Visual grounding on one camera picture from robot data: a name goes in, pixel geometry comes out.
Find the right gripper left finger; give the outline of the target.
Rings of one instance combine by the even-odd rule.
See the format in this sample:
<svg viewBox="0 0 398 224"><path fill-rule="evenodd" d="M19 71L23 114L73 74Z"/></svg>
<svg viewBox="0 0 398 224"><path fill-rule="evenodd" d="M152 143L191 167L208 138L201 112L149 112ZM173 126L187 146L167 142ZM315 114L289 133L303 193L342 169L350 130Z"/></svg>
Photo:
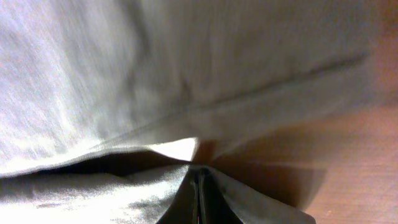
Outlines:
<svg viewBox="0 0 398 224"><path fill-rule="evenodd" d="M157 224L197 224L198 202L197 171L189 169L170 207Z"/></svg>

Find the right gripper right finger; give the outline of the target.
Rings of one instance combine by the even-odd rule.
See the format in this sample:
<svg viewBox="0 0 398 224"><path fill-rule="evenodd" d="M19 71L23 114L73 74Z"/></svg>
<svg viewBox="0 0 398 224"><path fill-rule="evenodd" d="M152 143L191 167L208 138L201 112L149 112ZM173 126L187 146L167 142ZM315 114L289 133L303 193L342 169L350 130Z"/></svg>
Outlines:
<svg viewBox="0 0 398 224"><path fill-rule="evenodd" d="M218 224L316 224L315 219L207 167L198 170L200 220Z"/></svg>

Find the grey shorts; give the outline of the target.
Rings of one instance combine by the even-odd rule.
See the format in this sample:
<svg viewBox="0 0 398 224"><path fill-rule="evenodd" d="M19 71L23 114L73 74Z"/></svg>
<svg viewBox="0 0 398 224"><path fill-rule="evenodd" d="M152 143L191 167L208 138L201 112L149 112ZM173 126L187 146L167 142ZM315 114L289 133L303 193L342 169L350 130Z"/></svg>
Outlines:
<svg viewBox="0 0 398 224"><path fill-rule="evenodd" d="M205 167L304 212L248 141L382 103L396 35L396 1L2 1L1 222L157 223Z"/></svg>

